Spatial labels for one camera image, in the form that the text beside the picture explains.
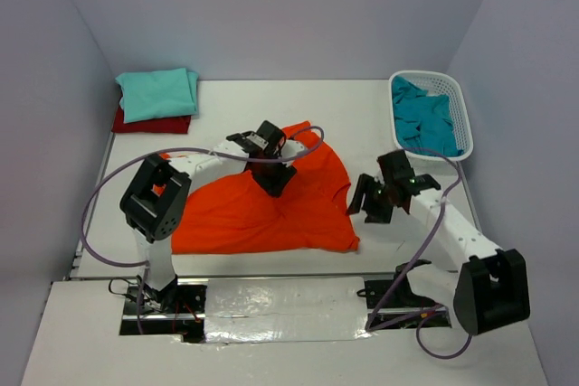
clothing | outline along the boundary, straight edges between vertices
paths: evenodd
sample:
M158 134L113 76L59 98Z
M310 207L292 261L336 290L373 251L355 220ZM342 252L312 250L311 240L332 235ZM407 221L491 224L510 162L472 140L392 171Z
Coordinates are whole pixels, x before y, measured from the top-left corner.
M292 133L308 122L284 128ZM296 140L314 146L312 131ZM300 248L346 251L359 238L346 215L350 181L327 144L294 163L298 170L280 198L266 194L250 171L208 184L187 199L173 233L173 253L249 253Z
M120 74L117 83L123 90L120 106L125 124L196 114L198 77L185 68Z
M429 148L448 157L461 155L456 146L448 95L427 96L401 76L392 82L394 127L405 148Z
M191 124L191 117L173 117L149 119L147 121L137 121L125 124L123 120L125 113L119 105L113 122L113 133L173 133L176 135L186 135Z

teal cloth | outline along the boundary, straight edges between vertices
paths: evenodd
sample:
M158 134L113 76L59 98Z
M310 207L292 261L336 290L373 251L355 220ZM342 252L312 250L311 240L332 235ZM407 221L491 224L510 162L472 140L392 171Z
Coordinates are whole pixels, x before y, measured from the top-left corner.
M123 89L120 106L125 124L196 114L198 78L185 68L120 74L117 83Z
M429 148L447 157L462 155L456 146L449 96L428 96L403 77L392 81L394 128L405 148Z

orange shirt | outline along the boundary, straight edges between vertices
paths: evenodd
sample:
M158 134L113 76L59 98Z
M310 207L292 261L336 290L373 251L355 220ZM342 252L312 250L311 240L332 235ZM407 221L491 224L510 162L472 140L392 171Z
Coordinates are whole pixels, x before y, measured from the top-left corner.
M283 131L289 137L307 126L304 122ZM310 147L319 137L306 131L295 139ZM298 173L280 198L266 194L249 171L193 192L173 233L173 253L357 249L359 238L346 216L350 180L336 153L324 143L294 166Z

white wall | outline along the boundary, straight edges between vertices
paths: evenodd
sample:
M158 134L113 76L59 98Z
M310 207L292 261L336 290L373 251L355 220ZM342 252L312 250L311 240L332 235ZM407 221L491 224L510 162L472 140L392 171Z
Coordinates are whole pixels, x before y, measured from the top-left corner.
M204 79L445 71L481 0L75 0L113 72Z
M0 0L3 386L20 384L50 282L71 265L117 101L112 83L71 0Z
M485 0L449 72L474 136L483 229L526 256L551 386L579 383L579 0Z

plastic basket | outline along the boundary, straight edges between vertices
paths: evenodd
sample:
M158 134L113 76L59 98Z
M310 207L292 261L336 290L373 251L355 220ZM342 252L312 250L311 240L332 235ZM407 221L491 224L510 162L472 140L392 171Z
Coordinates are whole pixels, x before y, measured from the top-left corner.
M452 77L439 72L410 70L398 71L390 77L391 86L388 87L388 93L391 105L393 105L392 80L394 80L396 76L402 76L419 88L427 90L428 96L440 94L446 94L449 96L449 106L451 110L451 118L454 122L453 133L456 138L456 145L459 149L464 151L462 155L459 155L458 157L449 157L449 159L453 162L459 162L467 158L472 153L472 133L470 132L469 115L467 114L467 108L464 104L464 98L462 97L459 83ZM392 106L390 109L390 122L394 144L397 148L402 149L402 146L398 142L398 137L396 136L396 128L394 126L394 107ZM418 160L441 161L439 157L431 155L420 155L408 151L407 153Z

